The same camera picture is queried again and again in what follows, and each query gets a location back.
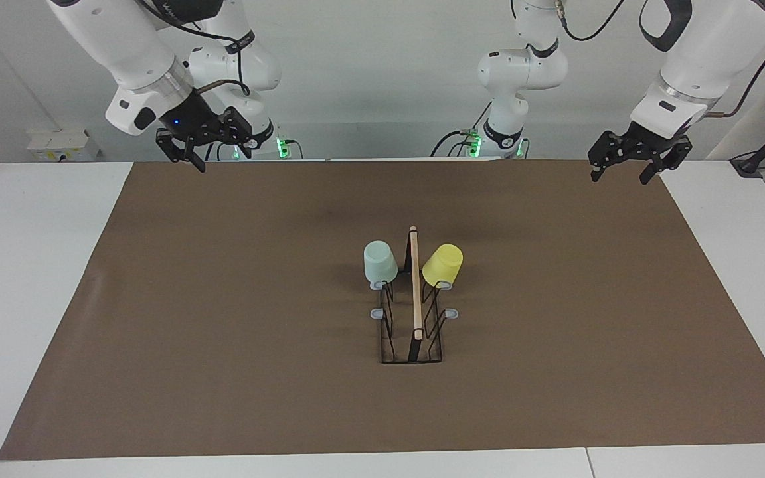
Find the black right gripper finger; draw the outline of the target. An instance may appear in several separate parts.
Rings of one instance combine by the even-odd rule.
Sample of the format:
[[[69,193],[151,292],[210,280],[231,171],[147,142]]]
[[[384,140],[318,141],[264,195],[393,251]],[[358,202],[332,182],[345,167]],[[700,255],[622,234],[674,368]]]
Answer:
[[[185,140],[185,145],[180,147],[176,144],[173,134],[168,129],[158,129],[155,133],[155,144],[161,149],[171,163],[190,163],[197,171],[206,171],[205,161],[195,152],[192,140]]]
[[[252,127],[234,106],[220,115],[220,145],[231,145],[243,159],[252,159]]]

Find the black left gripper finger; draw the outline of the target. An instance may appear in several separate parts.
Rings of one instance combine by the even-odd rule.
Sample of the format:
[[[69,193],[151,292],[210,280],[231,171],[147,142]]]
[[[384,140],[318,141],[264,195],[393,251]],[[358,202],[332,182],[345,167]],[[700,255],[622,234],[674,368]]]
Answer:
[[[623,149],[624,138],[611,131],[604,131],[587,151],[587,159],[591,165],[591,179],[597,183],[608,167],[628,160]]]
[[[645,157],[647,165],[643,172],[640,173],[640,183],[647,185],[659,173],[677,169],[692,148],[691,139],[688,136],[680,136],[671,141],[668,148],[664,149],[664,151],[649,149]]]

